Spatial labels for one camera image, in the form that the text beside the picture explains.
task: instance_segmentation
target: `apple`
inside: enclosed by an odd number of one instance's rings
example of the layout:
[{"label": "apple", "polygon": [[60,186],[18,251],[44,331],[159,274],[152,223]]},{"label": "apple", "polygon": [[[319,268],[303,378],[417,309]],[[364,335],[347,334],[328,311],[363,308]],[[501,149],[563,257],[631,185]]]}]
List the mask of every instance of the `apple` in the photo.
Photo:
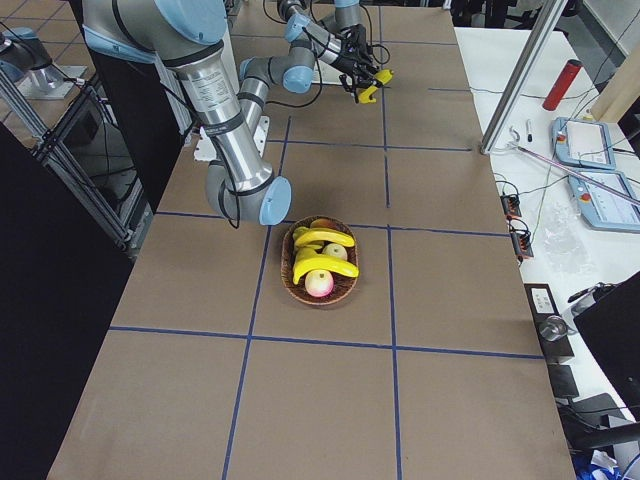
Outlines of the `apple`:
[{"label": "apple", "polygon": [[333,276],[328,270],[311,270],[304,279],[304,288],[312,297],[326,297],[333,291]]},{"label": "apple", "polygon": [[346,260],[349,257],[349,255],[347,255],[347,249],[339,243],[328,244],[326,247],[324,247],[322,253],[331,257],[340,258],[342,260]]},{"label": "apple", "polygon": [[309,227],[331,228],[333,230],[338,230],[338,225],[336,224],[336,222],[334,222],[333,220],[329,220],[328,218],[317,218],[313,222],[311,222],[311,225],[309,225]]}]

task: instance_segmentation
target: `red cylinder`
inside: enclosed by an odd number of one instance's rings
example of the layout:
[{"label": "red cylinder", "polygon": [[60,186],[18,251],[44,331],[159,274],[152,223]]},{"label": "red cylinder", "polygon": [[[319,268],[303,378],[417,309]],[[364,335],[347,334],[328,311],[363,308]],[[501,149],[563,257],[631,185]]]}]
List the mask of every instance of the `red cylinder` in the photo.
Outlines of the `red cylinder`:
[{"label": "red cylinder", "polygon": [[567,90],[569,90],[569,87],[573,83],[573,80],[576,78],[576,75],[578,75],[578,72],[581,68],[582,62],[580,60],[569,60],[566,63],[566,65],[562,69],[562,72],[560,72],[560,75],[558,75],[556,83],[554,83],[553,87],[551,87],[551,91],[542,104],[542,108],[544,108],[545,110],[549,110],[550,112],[558,108],[560,100],[562,100],[564,94],[567,93]]}]

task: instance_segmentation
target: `yellow banana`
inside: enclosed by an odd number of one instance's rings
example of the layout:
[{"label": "yellow banana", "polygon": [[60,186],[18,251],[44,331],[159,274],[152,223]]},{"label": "yellow banana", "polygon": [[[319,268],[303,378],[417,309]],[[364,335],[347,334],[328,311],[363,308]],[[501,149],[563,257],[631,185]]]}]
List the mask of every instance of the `yellow banana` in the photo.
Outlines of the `yellow banana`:
[{"label": "yellow banana", "polygon": [[329,270],[330,272],[353,278],[360,274],[358,267],[351,262],[325,255],[324,253],[316,253],[311,248],[301,248],[296,257],[296,263],[293,265],[294,285],[297,285],[300,282],[300,278],[311,270]]},{"label": "yellow banana", "polygon": [[333,230],[332,228],[310,228],[295,239],[294,245],[296,247],[303,247],[308,243],[318,240],[339,243],[343,247],[353,247],[356,244],[351,235],[339,232],[338,230]]}]

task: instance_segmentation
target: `fruit basket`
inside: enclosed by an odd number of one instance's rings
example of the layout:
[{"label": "fruit basket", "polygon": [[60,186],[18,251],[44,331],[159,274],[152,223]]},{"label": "fruit basket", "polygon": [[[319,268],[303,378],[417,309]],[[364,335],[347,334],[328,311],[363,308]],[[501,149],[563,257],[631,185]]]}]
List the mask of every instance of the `fruit basket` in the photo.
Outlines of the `fruit basket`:
[{"label": "fruit basket", "polygon": [[[311,225],[311,222],[319,218],[330,220],[335,224],[334,226],[332,226],[332,228],[351,235],[354,239],[356,238],[351,229],[340,220],[336,220],[324,215],[316,215],[303,218],[302,220],[297,221],[296,223],[291,225],[291,227],[289,227],[287,233],[285,233],[284,235],[284,239],[282,240],[280,276],[282,277],[282,283],[284,284],[285,288],[296,300],[299,300],[302,303],[306,303],[307,305],[322,306],[334,304],[345,298],[347,295],[349,295],[351,290],[353,290],[353,287],[355,286],[358,279],[357,277],[351,278],[333,273],[333,290],[329,295],[321,298],[309,295],[305,290],[303,280],[301,280],[298,285],[295,285],[293,283],[293,264],[295,262],[295,255],[293,252],[293,232],[298,227],[309,227],[309,225]],[[358,242],[356,241],[355,246],[348,247],[346,250],[347,260],[358,267]]]}]

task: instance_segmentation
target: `blue joint cap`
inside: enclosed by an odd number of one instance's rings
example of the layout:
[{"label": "blue joint cap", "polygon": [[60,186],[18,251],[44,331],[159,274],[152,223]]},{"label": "blue joint cap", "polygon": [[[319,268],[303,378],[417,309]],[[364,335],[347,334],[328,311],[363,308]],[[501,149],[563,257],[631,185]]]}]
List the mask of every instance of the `blue joint cap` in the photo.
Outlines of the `blue joint cap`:
[{"label": "blue joint cap", "polygon": [[309,17],[306,17],[300,13],[294,13],[287,22],[287,28],[284,32],[284,39],[291,43],[300,35],[302,35],[302,29],[309,25]]},{"label": "blue joint cap", "polygon": [[306,65],[291,67],[282,76],[282,86],[293,93],[305,93],[311,88],[313,68]]},{"label": "blue joint cap", "polygon": [[7,30],[6,32],[2,32],[2,34],[9,40],[36,40],[38,38],[36,32],[34,32],[29,27],[15,27],[11,30],[11,32],[9,30]]},{"label": "blue joint cap", "polygon": [[25,75],[24,72],[16,67],[13,63],[3,62],[2,60],[0,60],[0,70],[2,70],[12,82],[21,80]]},{"label": "blue joint cap", "polygon": [[246,60],[243,60],[240,63],[240,72],[238,75],[238,78],[240,79],[240,81],[244,81],[244,77],[247,75],[247,70],[249,69],[249,64],[251,63],[251,60],[253,60],[256,57],[251,57],[251,58],[247,58]]},{"label": "blue joint cap", "polygon": [[287,216],[291,205],[291,184],[284,177],[276,177],[269,185],[260,207],[260,224],[277,225]]},{"label": "blue joint cap", "polygon": [[358,5],[360,3],[360,0],[334,0],[333,3],[336,8],[347,8]]},{"label": "blue joint cap", "polygon": [[227,31],[222,0],[154,0],[162,17],[184,38],[200,45],[218,43]]},{"label": "blue joint cap", "polygon": [[119,40],[102,35],[86,25],[83,25],[82,28],[84,28],[84,39],[87,46],[94,52],[131,62],[153,63],[156,59],[155,53],[143,52]]}]

